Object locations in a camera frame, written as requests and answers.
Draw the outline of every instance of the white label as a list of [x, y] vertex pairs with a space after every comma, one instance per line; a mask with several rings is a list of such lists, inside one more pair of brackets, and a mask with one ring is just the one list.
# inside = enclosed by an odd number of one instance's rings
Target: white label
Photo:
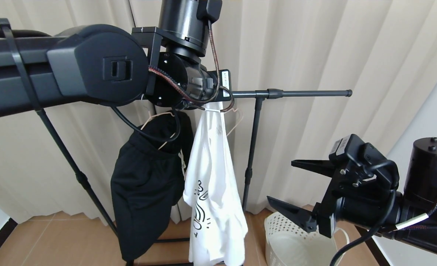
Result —
[[337, 151], [338, 145], [340, 144], [341, 141], [342, 139], [335, 142], [335, 144], [332, 147], [332, 150], [330, 150], [330, 154], [334, 154]]
[[[222, 86], [224, 86], [227, 89], [230, 89], [230, 80], [228, 79], [228, 71], [222, 71]], [[223, 96], [230, 97], [230, 94], [226, 90], [224, 90]]]
[[335, 153], [335, 155], [340, 155], [340, 154], [345, 153], [345, 147], [347, 146], [348, 140], [350, 140], [350, 136], [352, 136], [352, 135], [348, 135], [342, 139], [342, 141], [340, 142], [340, 146], [338, 146], [338, 149], [337, 149], [337, 152]]

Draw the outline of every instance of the garment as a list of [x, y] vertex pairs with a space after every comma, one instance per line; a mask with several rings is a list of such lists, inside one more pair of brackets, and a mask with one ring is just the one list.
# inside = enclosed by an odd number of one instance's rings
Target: garment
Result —
[[[122, 258], [133, 260], [144, 254], [166, 230], [171, 206], [184, 190], [179, 153], [186, 163], [193, 144], [189, 117], [178, 112], [179, 137], [167, 143], [151, 141], [134, 132], [119, 151], [111, 179], [112, 201]], [[161, 115], [143, 128], [149, 135], [169, 138], [176, 132], [170, 114]]]
[[[222, 109], [222, 103], [204, 107]], [[193, 208], [189, 261], [244, 263], [248, 227], [238, 195], [223, 113], [203, 112], [187, 167], [184, 201]]]

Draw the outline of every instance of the white plastic basket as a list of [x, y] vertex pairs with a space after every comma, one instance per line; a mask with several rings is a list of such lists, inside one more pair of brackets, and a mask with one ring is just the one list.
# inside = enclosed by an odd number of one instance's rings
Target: white plastic basket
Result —
[[[268, 266], [328, 266], [337, 252], [334, 239], [316, 232], [306, 233], [279, 212], [264, 221]], [[350, 242], [347, 232], [341, 228]]]

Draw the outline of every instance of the curtain fold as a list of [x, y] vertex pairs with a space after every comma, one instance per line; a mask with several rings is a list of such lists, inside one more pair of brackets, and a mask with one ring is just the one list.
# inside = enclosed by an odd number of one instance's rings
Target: curtain fold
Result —
[[[0, 17], [14, 29], [52, 35], [96, 23], [131, 32], [157, 26], [160, 8], [160, 0], [0, 0]], [[328, 177], [290, 162], [326, 159], [338, 138], [356, 133], [388, 153], [437, 82], [437, 0], [223, 0], [213, 30], [234, 90], [353, 90], [350, 98], [264, 101], [248, 199], [253, 213], [267, 206], [267, 195], [298, 205], [320, 201]], [[202, 63], [214, 69], [210, 49]], [[239, 99], [237, 107], [244, 119], [229, 142], [242, 194], [254, 100]], [[152, 106], [135, 101], [120, 110], [140, 125]], [[132, 130], [105, 106], [46, 111], [113, 217], [110, 178]], [[200, 111], [188, 114], [195, 127]], [[227, 128], [238, 115], [227, 113]], [[0, 118], [0, 208], [17, 222], [61, 210], [100, 216], [34, 112]]]

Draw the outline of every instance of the tiled floor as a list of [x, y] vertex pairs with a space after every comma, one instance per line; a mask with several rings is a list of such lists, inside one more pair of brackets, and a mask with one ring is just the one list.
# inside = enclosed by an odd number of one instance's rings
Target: tiled floor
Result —
[[[247, 213], [249, 234], [245, 238], [245, 266], [266, 266], [264, 256], [264, 219], [271, 212], [258, 215]], [[186, 238], [190, 234], [190, 220], [178, 225], [170, 222], [161, 239]], [[355, 227], [339, 224], [351, 239], [359, 237]], [[342, 236], [336, 236], [339, 247]], [[188, 262], [189, 243], [157, 243], [136, 265], [157, 265]], [[70, 216], [63, 212], [37, 216], [16, 227], [0, 249], [0, 266], [124, 266], [118, 241], [109, 227], [99, 219], [83, 214]], [[340, 266], [377, 266], [366, 245], [360, 245], [344, 256]]]

